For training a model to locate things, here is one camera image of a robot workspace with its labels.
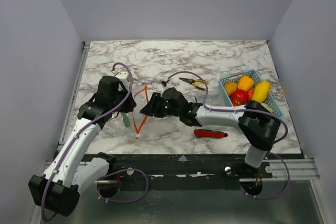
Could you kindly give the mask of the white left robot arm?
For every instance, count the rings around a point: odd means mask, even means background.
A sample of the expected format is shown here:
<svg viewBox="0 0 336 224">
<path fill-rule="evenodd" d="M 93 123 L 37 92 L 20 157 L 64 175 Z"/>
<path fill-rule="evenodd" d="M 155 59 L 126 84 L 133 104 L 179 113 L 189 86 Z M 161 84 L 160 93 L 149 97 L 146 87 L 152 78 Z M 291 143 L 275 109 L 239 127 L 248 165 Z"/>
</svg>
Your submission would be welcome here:
<svg viewBox="0 0 336 224">
<path fill-rule="evenodd" d="M 80 197 L 80 184 L 73 180 L 77 168 L 113 113 L 133 111 L 132 86 L 132 76 L 103 76 L 96 93 L 79 108 L 73 131 L 54 161 L 42 175 L 30 178 L 28 187 L 44 221 L 50 220 L 46 210 L 65 217 L 74 211 Z"/>
</svg>

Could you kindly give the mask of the yellow lemon squash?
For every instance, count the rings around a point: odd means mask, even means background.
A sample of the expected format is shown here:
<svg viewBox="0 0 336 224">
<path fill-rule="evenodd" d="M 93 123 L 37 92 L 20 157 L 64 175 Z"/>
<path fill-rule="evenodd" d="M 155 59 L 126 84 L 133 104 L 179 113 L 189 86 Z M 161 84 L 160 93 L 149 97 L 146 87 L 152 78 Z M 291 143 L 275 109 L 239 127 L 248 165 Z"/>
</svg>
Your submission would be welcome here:
<svg viewBox="0 0 336 224">
<path fill-rule="evenodd" d="M 257 101 L 258 103 L 263 103 L 269 93 L 270 90 L 270 83 L 267 81 L 260 82 L 256 85 L 254 94 L 252 97 L 252 101 Z"/>
</svg>

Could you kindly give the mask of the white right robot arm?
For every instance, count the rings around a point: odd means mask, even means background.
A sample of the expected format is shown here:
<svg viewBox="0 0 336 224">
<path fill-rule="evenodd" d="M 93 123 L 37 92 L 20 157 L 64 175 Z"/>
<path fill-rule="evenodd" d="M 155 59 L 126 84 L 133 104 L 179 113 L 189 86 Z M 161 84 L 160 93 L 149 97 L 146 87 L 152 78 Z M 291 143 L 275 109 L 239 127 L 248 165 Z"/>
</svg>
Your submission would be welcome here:
<svg viewBox="0 0 336 224">
<path fill-rule="evenodd" d="M 140 113 L 156 118 L 175 116 L 187 126 L 239 128 L 250 143 L 241 165 L 242 173 L 249 178 L 259 174 L 260 165 L 271 151 L 281 123 L 279 117 L 256 101 L 236 107 L 207 107 L 202 103 L 188 102 L 175 88 L 168 88 L 163 93 L 153 93 Z"/>
</svg>

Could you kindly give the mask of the clear zip bag orange zipper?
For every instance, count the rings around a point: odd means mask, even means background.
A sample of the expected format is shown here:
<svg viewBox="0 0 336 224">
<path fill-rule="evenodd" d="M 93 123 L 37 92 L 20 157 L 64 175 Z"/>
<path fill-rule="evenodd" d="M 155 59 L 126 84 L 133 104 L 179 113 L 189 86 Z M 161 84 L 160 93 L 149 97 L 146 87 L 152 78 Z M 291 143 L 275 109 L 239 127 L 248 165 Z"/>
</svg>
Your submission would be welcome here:
<svg viewBox="0 0 336 224">
<path fill-rule="evenodd" d="M 112 137 L 125 140 L 138 140 L 140 138 L 141 129 L 147 120 L 147 116 L 141 114 L 140 110 L 149 102 L 148 86 L 136 86 L 132 89 L 132 96 L 136 102 L 136 107 L 133 112 L 127 113 L 131 126 L 126 128 L 122 122 L 121 113 L 116 112 L 107 123 L 107 132 Z"/>
</svg>

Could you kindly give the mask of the green chili pepper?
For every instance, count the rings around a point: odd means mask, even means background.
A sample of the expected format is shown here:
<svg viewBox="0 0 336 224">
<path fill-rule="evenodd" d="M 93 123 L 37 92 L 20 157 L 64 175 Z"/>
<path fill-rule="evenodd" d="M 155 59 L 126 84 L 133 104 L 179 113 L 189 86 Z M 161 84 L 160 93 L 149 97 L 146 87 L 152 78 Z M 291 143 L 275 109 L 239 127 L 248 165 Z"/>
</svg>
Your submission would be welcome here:
<svg viewBox="0 0 336 224">
<path fill-rule="evenodd" d="M 131 126 L 130 119 L 128 117 L 127 113 L 121 112 L 122 122 L 126 128 L 129 128 Z"/>
</svg>

